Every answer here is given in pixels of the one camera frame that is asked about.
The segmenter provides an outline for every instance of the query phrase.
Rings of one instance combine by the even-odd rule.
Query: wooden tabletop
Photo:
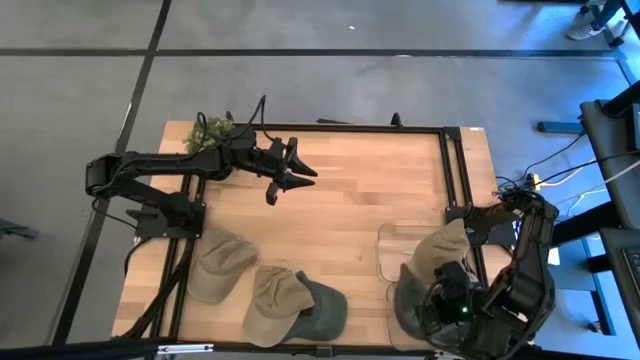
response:
[[[182,139],[192,126],[192,122],[167,122],[160,152],[184,152]],[[491,205],[496,202],[491,195],[496,183],[484,130],[462,128],[461,132],[474,203]],[[179,338],[246,342],[241,325],[255,271],[259,265],[279,265],[304,270],[311,280],[345,294],[349,302],[346,328],[332,344],[390,346],[385,323],[389,283],[378,275],[378,230],[385,223],[444,225],[447,193],[438,136],[316,131],[270,131],[270,135],[285,141],[298,137],[300,158],[319,174],[316,185],[281,193],[277,204],[269,206],[265,202],[269,179],[235,171],[224,182],[207,182],[205,227],[243,236],[260,255],[222,303],[207,304],[186,295]],[[258,145],[268,147],[260,132]],[[453,143],[449,149],[455,154]],[[451,157],[461,202],[457,164]],[[179,191],[180,183],[180,176],[155,176],[151,181],[166,192]],[[156,295],[167,245],[167,239],[152,240],[132,257],[113,335],[128,330]],[[491,281],[509,256],[497,246],[485,245],[483,250]],[[168,333],[172,304],[173,297],[165,308],[161,335]]]

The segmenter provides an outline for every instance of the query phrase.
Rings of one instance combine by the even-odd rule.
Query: khaki cap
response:
[[[311,292],[291,270],[261,266],[242,322],[242,335],[254,345],[274,346],[287,335],[300,311],[314,305]]]
[[[436,278],[433,271],[450,262],[461,262],[469,251],[464,221],[456,219],[422,240],[409,260],[409,269],[423,283]]]
[[[258,257],[258,250],[232,233],[210,229],[200,240],[198,256],[187,290],[198,300],[219,303],[233,290],[244,269]]]

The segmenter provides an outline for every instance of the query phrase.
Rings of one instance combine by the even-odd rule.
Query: black metal frame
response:
[[[592,57],[596,59],[614,60],[621,68],[621,71],[628,79],[633,79],[633,75],[630,74],[629,67],[626,63],[626,58],[620,49],[611,50],[429,50],[429,49],[158,49],[160,37],[162,35],[165,22],[172,4],[172,0],[163,0],[160,12],[154,27],[154,31],[147,48],[0,48],[0,57],[4,56],[32,56],[32,57],[51,57],[51,56],[64,56],[64,57],[143,57],[143,63],[138,74],[137,81],[135,83],[133,93],[130,101],[130,108],[125,115],[122,130],[117,139],[115,145],[116,153],[123,153],[129,142],[131,131],[134,126],[135,118],[140,107],[142,96],[149,78],[153,61],[156,57],[226,57],[226,56],[290,56],[290,57],[310,57],[310,56],[370,56],[370,57],[394,57],[394,56],[416,56],[416,57],[494,57],[494,58],[527,58],[527,57]],[[433,133],[438,134],[440,138],[440,146],[443,154],[443,165],[445,170],[445,181],[447,183],[448,200],[449,204],[456,205],[455,189],[453,187],[453,177],[451,173],[451,165],[449,162],[449,153],[446,146],[446,137],[452,137],[450,133],[447,133],[444,128],[435,127],[390,127],[390,126],[351,126],[351,125],[335,125],[337,127],[327,127],[326,125],[285,125],[285,124],[273,124],[268,125],[270,130],[293,130],[293,131],[354,131],[357,129],[359,132],[395,132],[395,133]],[[449,132],[458,128],[448,128]],[[458,167],[463,181],[463,193],[465,197],[465,203],[471,203],[471,192],[468,182],[468,174],[466,173],[466,166],[464,162],[464,154],[461,151],[462,145],[460,141],[454,139],[456,146],[456,156],[458,160]],[[191,180],[185,178],[181,190],[188,191],[189,182]],[[196,199],[202,197],[204,191],[204,181],[198,186],[198,194]],[[97,204],[97,208],[105,212],[109,206],[108,200],[100,200]],[[54,345],[62,345],[67,341],[69,331],[72,326],[73,318],[77,309],[77,306],[82,295],[82,289],[86,282],[89,269],[93,256],[95,254],[98,240],[102,231],[105,217],[101,213],[94,213],[89,220],[85,233],[83,234],[81,242],[81,250],[78,253],[78,259],[74,266],[74,275],[70,279],[70,283],[67,285],[65,295],[63,297],[64,305],[60,309],[60,313],[57,316],[57,325],[55,332],[52,335],[52,343]],[[170,274],[170,270],[175,265],[175,257],[178,247],[178,239],[170,239],[169,247],[167,251],[167,257],[165,259],[165,265],[163,269],[163,276],[161,285],[164,284],[167,277]],[[482,269],[479,272],[484,272],[484,259],[481,249],[475,248],[473,250],[474,259],[478,268]],[[486,285],[486,274],[479,274],[481,281]],[[178,286],[178,293],[184,295],[184,286]],[[179,301],[176,301],[175,307],[181,308]],[[176,312],[174,311],[174,318],[172,323],[176,324],[171,326],[171,333],[177,334],[179,321],[176,321]],[[151,334],[159,333],[160,323],[162,322],[163,312],[160,312],[154,319],[151,326]],[[256,351],[264,350],[258,348],[252,348],[251,346],[245,346],[247,344],[235,344],[235,343],[219,343],[216,346],[216,351]],[[294,352],[294,353],[307,353],[310,351],[309,347],[303,349],[300,346],[294,345],[281,345],[270,349],[270,351],[279,352]],[[402,352],[399,353],[395,349],[379,348],[379,347],[336,347],[334,348],[336,353],[341,354],[380,354],[380,355],[418,355],[418,352]],[[554,358],[557,358],[557,353],[553,353]],[[572,355],[566,354],[567,358],[572,358]]]

